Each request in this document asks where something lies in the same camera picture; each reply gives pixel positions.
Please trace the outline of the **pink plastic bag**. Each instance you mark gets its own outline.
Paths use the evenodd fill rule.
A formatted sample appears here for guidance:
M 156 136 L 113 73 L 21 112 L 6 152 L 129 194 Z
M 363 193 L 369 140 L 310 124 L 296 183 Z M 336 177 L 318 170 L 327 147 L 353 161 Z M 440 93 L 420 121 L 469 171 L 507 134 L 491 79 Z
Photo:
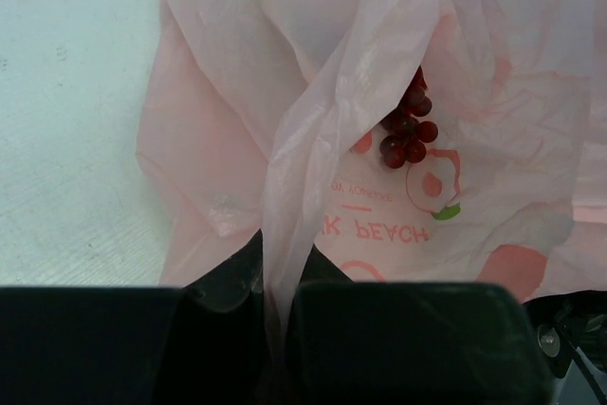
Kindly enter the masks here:
M 312 248 L 358 281 L 606 287 L 606 0 L 160 0 L 137 158 L 173 219 L 160 281 L 264 238 L 272 317 Z M 438 127 L 387 168 L 423 69 Z

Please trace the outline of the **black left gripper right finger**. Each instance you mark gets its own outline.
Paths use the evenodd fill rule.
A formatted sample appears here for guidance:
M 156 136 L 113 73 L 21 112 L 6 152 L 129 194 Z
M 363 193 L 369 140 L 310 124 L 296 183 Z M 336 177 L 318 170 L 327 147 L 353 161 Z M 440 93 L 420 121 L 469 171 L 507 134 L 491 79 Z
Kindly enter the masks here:
M 548 404 L 523 307 L 480 283 L 355 282 L 313 249 L 293 299 L 288 371 L 306 404 Z

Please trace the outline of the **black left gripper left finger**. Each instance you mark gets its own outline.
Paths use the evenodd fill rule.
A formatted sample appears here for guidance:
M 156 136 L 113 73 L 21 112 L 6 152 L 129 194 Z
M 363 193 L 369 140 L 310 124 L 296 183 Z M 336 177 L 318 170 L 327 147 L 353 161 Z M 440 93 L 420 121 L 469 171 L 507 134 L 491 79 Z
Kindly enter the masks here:
M 5 404 L 250 404 L 262 237 L 183 287 L 1 290 Z

